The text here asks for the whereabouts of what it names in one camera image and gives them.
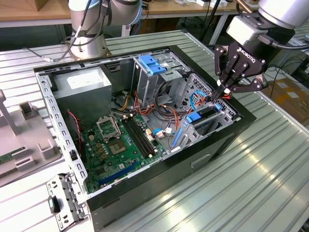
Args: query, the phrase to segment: workbench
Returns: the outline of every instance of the workbench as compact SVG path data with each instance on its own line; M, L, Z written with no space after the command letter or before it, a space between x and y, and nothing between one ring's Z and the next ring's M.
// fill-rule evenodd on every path
M112 54L178 45L216 77L213 53L189 33L113 38L107 45ZM34 50L57 58L66 48ZM63 60L67 61L72 61L69 55ZM48 63L25 50L0 52L0 88L9 111L31 101L55 135L32 70L44 65ZM250 128L222 156L103 232L298 231L309 217L309 131L260 92L234 97L257 117ZM0 188L0 231L57 231L45 182L68 170L60 158ZM92 223L85 220L68 231L91 232Z
M188 5L176 4L174 0L152 1L149 3L149 19L205 16L207 7L196 3ZM229 15L238 14L236 3L228 3L226 7L219 7L215 15L221 15L210 44L215 44ZM141 19L146 18L146 11L142 11ZM49 0L38 12L0 6L0 28L24 27L40 25L71 24L70 9L66 0ZM122 26L122 36L128 36L130 27Z

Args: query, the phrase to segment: table leg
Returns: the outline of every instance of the table leg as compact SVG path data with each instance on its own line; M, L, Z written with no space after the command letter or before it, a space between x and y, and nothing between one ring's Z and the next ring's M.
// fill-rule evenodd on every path
M131 30L131 25L122 25L121 37L129 36Z
M211 41L209 42L209 44L215 44L217 42L217 39L222 31L222 28L227 20L227 17L229 16L228 13L225 13L223 14L221 17L220 17L220 20L218 22L218 25L216 27L216 30L214 31L213 35L212 35L212 38L211 38Z

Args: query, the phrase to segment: blue latch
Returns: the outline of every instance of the blue latch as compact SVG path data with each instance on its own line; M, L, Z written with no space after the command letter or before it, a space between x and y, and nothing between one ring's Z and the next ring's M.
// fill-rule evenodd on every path
M189 123L192 123L196 120L199 120L200 118L201 118L201 116L197 112L193 112L193 113L189 114L185 119L187 119L187 121Z
M215 105L214 105L216 108L217 108L217 110L221 110L221 108L222 108L222 106L219 104L219 103L216 103Z
M151 73L151 75L166 72L166 69L160 66L158 60L150 55L139 56L139 61Z

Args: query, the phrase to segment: motherboard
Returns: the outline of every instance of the motherboard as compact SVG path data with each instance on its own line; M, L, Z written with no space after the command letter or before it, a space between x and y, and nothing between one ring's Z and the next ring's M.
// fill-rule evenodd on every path
M88 193L95 192L166 155L162 145L154 137L149 137L150 129L140 115L129 120L115 120L114 124L109 118L105 122L107 123L102 125L101 119L98 126L82 132ZM119 136L108 140L104 137L118 129Z

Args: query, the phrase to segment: ram slot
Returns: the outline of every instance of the ram slot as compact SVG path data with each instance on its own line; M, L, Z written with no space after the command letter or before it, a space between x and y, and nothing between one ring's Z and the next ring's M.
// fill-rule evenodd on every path
M144 136L144 134L140 131L138 125L136 124L136 122L134 120L130 120L130 125L133 128L134 131L138 131L139 133L137 133L137 136L140 137L140 139L144 142L144 144L148 147L149 151L151 151L151 154L154 154L155 151L153 149L153 147L149 144L148 139L146 139L146 137Z
M145 159L148 158L149 155L153 155L155 153L154 149L148 143L147 139L133 120L123 122L123 125Z

